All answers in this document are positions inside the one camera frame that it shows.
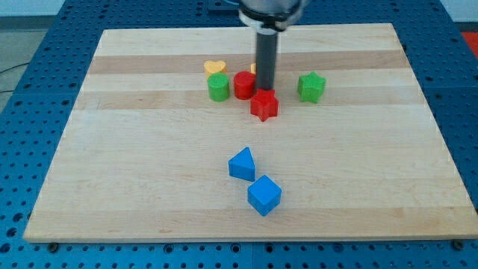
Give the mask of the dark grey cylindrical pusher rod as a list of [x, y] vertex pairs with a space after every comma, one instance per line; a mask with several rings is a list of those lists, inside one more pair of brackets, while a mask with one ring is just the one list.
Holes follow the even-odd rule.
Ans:
[[272, 90], [276, 73], [276, 56], [278, 46], [277, 31], [263, 31], [256, 34], [255, 87], [262, 90]]

